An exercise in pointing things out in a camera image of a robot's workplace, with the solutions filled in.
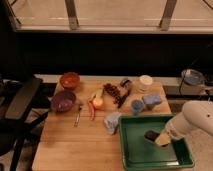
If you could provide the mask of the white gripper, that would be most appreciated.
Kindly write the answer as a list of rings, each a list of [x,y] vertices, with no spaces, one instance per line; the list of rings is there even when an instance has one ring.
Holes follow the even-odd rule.
[[[189,125],[182,114],[177,114],[166,123],[165,131],[167,133],[162,132],[155,140],[158,146],[170,144],[171,139],[180,140],[184,138],[189,131]]]

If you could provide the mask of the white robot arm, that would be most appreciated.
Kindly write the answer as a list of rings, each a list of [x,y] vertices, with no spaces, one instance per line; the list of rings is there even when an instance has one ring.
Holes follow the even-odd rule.
[[[165,124],[155,143],[158,146],[170,144],[172,140],[181,140],[195,129],[201,129],[213,136],[212,101],[187,101],[182,111]]]

